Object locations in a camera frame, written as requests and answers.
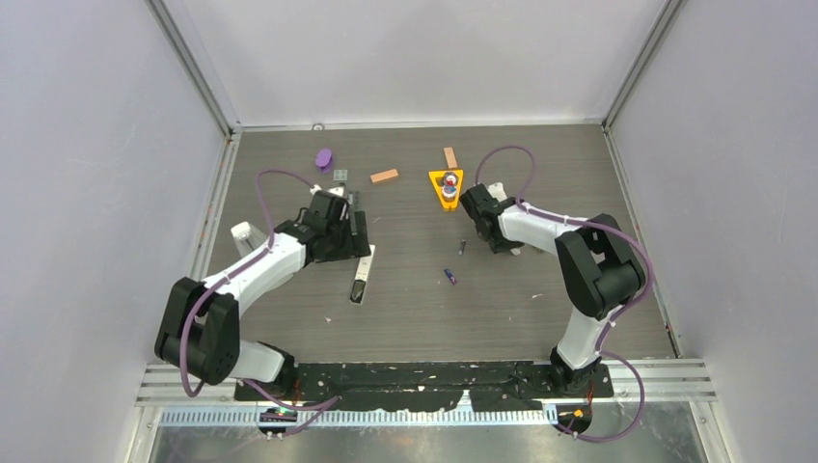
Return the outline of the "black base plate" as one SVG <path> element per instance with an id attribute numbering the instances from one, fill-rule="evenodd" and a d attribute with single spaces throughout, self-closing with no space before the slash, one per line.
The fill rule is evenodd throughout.
<path id="1" fill-rule="evenodd" d="M 595 367 L 569 383 L 549 363 L 301 363 L 272 383 L 236 388 L 238 401 L 268 396 L 318 405 L 333 400 L 335 411 L 437 412 L 468 399 L 476 412 L 530 411 L 544 399 L 610 398 L 609 370 Z"/>

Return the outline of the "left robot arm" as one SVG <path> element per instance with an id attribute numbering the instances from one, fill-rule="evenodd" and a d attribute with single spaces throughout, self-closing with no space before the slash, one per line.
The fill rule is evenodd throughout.
<path id="1" fill-rule="evenodd" d="M 242 315 L 312 263 L 364 258 L 371 251 L 365 212 L 333 192 L 319 190 L 296 219 L 276 226 L 271 236 L 227 269 L 202 281 L 177 280 L 154 353 L 208 385 L 227 378 L 250 379 L 270 397 L 286 398 L 296 384 L 293 356 L 262 341 L 243 340 Z"/>

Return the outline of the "wooden block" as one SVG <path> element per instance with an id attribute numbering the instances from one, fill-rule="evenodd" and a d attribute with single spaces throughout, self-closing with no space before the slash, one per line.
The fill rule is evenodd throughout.
<path id="1" fill-rule="evenodd" d="M 380 184 L 397 178 L 399 178 L 399 172 L 397 169 L 378 172 L 369 176 L 372 184 Z"/>

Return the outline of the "slim white remote control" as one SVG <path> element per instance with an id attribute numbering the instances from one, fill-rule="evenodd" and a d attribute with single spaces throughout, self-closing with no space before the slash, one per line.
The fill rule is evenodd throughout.
<path id="1" fill-rule="evenodd" d="M 375 249 L 376 247 L 373 244 L 370 244 L 369 254 L 359 258 L 353 284 L 349 293 L 349 301 L 353 304 L 361 305 L 363 303 Z"/>

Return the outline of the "thin wooden stick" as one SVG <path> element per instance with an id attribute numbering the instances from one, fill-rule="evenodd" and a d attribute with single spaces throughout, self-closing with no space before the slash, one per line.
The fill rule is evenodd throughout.
<path id="1" fill-rule="evenodd" d="M 455 156 L 455 153 L 454 153 L 454 149 L 452 147 L 445 147 L 445 148 L 443 148 L 443 153 L 444 153 L 445 160 L 446 160 L 446 163 L 447 163 L 447 168 L 450 169 L 450 170 L 451 169 L 457 169 L 458 168 L 458 163 L 457 163 L 457 159 L 456 159 L 456 156 Z"/>

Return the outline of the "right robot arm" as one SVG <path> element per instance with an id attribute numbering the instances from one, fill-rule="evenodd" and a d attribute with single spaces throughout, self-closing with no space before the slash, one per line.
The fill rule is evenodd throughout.
<path id="1" fill-rule="evenodd" d="M 557 392 L 576 395 L 599 364 L 603 338 L 617 314 L 647 286 L 635 240 L 609 214 L 560 216 L 514 197 L 499 199 L 482 183 L 466 190 L 460 202 L 493 253 L 528 245 L 558 259 L 572 313 L 550 354 L 549 375 Z"/>

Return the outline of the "orange toy board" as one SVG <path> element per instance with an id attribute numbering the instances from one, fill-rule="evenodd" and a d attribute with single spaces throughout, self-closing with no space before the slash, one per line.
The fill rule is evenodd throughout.
<path id="1" fill-rule="evenodd" d="M 445 212 L 454 212 L 459 205 L 463 171 L 461 169 L 430 171 L 428 177 L 442 209 Z"/>

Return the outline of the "white metronome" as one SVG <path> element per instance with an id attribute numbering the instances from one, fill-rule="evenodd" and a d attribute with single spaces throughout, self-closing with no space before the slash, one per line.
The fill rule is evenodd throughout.
<path id="1" fill-rule="evenodd" d="M 247 258 L 257 249 L 262 249 L 265 252 L 268 248 L 268 235 L 247 221 L 233 226 L 231 234 L 241 259 Z"/>

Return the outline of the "purple battery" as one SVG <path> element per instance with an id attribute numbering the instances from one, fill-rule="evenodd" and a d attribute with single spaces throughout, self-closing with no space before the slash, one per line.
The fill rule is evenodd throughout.
<path id="1" fill-rule="evenodd" d="M 455 276 L 453 275 L 453 273 L 452 273 L 452 272 L 451 272 L 451 271 L 450 271 L 448 268 L 445 268 L 445 269 L 444 269 L 444 273 L 445 273 L 445 275 L 447 276 L 447 278 L 448 278 L 448 280 L 450 281 L 450 283 L 451 283 L 453 286 L 456 286 L 456 285 L 457 285 L 457 280 L 456 280 Z"/>

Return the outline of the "purple cap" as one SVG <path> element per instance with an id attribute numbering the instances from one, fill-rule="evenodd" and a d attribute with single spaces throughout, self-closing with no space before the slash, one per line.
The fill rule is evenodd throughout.
<path id="1" fill-rule="evenodd" d="M 321 172 L 327 172 L 332 169 L 334 163 L 334 154 L 330 149 L 321 149 L 315 156 L 314 164 Z"/>

